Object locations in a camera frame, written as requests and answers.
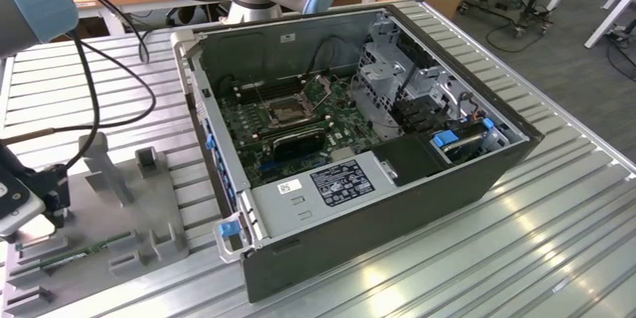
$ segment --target aluminum extrusion table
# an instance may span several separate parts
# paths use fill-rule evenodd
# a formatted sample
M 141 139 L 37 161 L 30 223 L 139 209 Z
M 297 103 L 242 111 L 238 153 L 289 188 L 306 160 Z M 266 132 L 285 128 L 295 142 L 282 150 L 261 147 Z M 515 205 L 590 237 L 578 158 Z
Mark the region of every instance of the aluminum extrusion table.
M 131 36 L 93 39 L 93 46 L 127 64 L 157 93 L 150 116 L 109 131 L 110 157 L 129 159 L 149 144 L 166 151 L 191 254 L 45 317 L 636 315 L 633 164 L 425 4 L 405 0 L 394 5 L 546 134 L 525 162 L 473 205 L 250 305 L 238 263 L 222 263 L 211 239 L 209 223 L 219 213 L 179 92 L 169 31 L 149 37 L 149 65 L 138 63 Z M 147 98 L 138 84 L 95 54 L 87 58 L 103 119 L 142 111 Z M 3 136 L 90 121 L 70 43 L 37 46 L 6 65 Z M 39 168 L 71 156 L 74 141 L 75 133 L 62 133 L 11 148 L 25 165 Z

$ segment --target power supply label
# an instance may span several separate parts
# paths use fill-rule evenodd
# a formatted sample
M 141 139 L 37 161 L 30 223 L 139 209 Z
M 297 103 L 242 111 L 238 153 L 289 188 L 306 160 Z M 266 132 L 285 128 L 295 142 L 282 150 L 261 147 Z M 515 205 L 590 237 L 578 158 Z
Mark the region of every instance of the power supply label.
M 327 206 L 346 203 L 375 190 L 354 160 L 310 174 L 310 179 Z

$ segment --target green circuit board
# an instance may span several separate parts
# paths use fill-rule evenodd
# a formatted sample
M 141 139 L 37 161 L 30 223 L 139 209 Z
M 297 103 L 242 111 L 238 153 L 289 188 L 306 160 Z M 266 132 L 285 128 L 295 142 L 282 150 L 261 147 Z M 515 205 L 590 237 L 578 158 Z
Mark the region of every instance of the green circuit board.
M 335 161 L 339 157 L 337 153 L 341 152 L 333 151 L 343 149 L 345 152 L 357 154 L 379 142 L 379 137 L 366 125 L 365 117 L 349 104 L 349 79 L 331 78 L 329 89 L 325 88 L 323 81 L 310 81 L 299 94 L 302 102 L 313 109 L 306 125 L 290 129 L 271 127 L 274 105 L 270 103 L 281 99 L 293 102 L 298 94 L 253 104 L 238 104 L 230 96 L 218 99 L 219 111 L 253 188 Z M 299 115 L 299 106 L 295 107 L 293 115 Z M 290 160 L 274 161 L 270 155 L 274 141 L 311 130 L 325 133 L 319 150 Z

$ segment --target gray floor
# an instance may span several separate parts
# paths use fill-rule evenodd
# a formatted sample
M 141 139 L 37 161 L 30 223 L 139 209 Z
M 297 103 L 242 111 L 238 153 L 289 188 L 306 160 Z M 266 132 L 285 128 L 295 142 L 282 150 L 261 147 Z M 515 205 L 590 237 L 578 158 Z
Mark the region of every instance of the gray floor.
M 562 0 L 551 14 L 554 25 L 543 38 L 518 54 L 489 46 L 485 35 L 505 20 L 473 9 L 457 15 L 458 27 L 503 60 L 549 98 L 636 162 L 636 82 L 627 80 L 606 61 L 606 40 L 587 50 L 582 44 L 607 12 L 606 0 Z M 539 0 L 546 5 L 549 0 Z M 618 18 L 625 25 L 636 17 L 630 9 Z M 498 32 L 490 39 L 502 48 L 519 48 L 538 36 L 539 26 L 521 39 Z M 636 59 L 636 45 L 627 53 Z M 636 77 L 636 70 L 619 54 L 611 60 Z

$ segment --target white sticker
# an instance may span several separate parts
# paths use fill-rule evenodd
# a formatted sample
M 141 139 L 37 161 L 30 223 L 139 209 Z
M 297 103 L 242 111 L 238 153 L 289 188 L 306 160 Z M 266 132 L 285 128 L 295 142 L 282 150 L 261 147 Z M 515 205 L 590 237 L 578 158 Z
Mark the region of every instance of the white sticker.
M 279 43 L 295 41 L 295 33 L 283 34 L 279 36 Z
M 299 180 L 297 179 L 293 179 L 289 182 L 283 182 L 282 184 L 278 184 L 279 194 L 290 193 L 291 191 L 295 191 L 299 188 L 302 188 L 302 185 L 299 184 Z
M 85 3 L 75 3 L 75 7 L 94 7 L 95 3 L 93 1 L 87 1 Z

